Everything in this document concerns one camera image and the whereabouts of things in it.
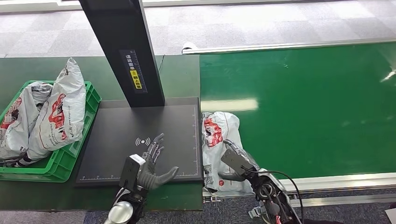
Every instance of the red wire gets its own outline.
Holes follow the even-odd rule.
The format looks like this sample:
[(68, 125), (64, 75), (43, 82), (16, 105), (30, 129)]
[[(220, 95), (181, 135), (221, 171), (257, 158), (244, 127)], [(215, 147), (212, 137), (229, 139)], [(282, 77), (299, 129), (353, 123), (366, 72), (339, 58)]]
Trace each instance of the red wire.
[(280, 216), (276, 216), (276, 224), (282, 224)]

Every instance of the black mat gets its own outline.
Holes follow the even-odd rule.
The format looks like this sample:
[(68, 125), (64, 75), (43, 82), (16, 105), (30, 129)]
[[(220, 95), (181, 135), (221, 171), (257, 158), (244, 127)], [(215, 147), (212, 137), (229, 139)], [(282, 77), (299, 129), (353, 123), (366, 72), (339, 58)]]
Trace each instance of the black mat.
[(165, 107), (130, 108), (126, 101), (101, 102), (76, 184), (117, 185), (126, 157), (141, 155), (160, 133), (165, 149), (156, 173), (178, 166), (175, 182), (203, 181), (198, 103), (198, 98), (169, 98)]

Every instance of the silver metal cylinder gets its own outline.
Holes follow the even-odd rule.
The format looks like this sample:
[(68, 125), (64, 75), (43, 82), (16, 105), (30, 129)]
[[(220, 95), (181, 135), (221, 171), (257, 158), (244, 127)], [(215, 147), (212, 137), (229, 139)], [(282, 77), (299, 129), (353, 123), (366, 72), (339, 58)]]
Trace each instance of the silver metal cylinder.
[(104, 224), (127, 224), (134, 213), (134, 208), (129, 202), (118, 202), (109, 212)]

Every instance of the robotic arm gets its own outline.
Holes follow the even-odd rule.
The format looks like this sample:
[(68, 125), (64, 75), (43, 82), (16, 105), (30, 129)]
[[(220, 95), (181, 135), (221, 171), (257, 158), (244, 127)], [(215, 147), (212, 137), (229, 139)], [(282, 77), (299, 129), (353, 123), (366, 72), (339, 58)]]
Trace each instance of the robotic arm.
[(115, 197), (113, 207), (104, 224), (135, 224), (142, 217), (147, 193), (175, 178), (179, 167), (166, 174), (155, 174), (156, 161), (163, 151), (164, 134), (154, 138), (142, 157), (137, 154), (127, 157), (121, 173), (121, 190)]
[(230, 140), (225, 140), (224, 143), (227, 150), (221, 157), (221, 161), (235, 172), (219, 173), (219, 176), (225, 180), (240, 182), (248, 180), (250, 182), (256, 194), (256, 200), (260, 202), (260, 207), (253, 209), (249, 213), (250, 216), (252, 218), (261, 217), (267, 224), (304, 224), (303, 209), (301, 209), (301, 220), (303, 221), (301, 223), (295, 210), (290, 205), (284, 186), (272, 175), (272, 173), (285, 174), (278, 171), (259, 169), (257, 163), (245, 150), (239, 148)]

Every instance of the black stand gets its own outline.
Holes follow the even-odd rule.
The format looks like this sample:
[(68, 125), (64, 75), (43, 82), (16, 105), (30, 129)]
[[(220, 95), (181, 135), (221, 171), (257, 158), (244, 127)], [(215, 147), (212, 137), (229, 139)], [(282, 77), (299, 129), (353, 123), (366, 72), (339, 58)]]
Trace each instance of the black stand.
[(129, 105), (164, 106), (141, 0), (79, 1)]
[(100, 104), (77, 184), (117, 185), (125, 158), (141, 155), (160, 133), (156, 172), (179, 166), (174, 181), (202, 182), (199, 99), (165, 100), (141, 0), (79, 1), (127, 102)]

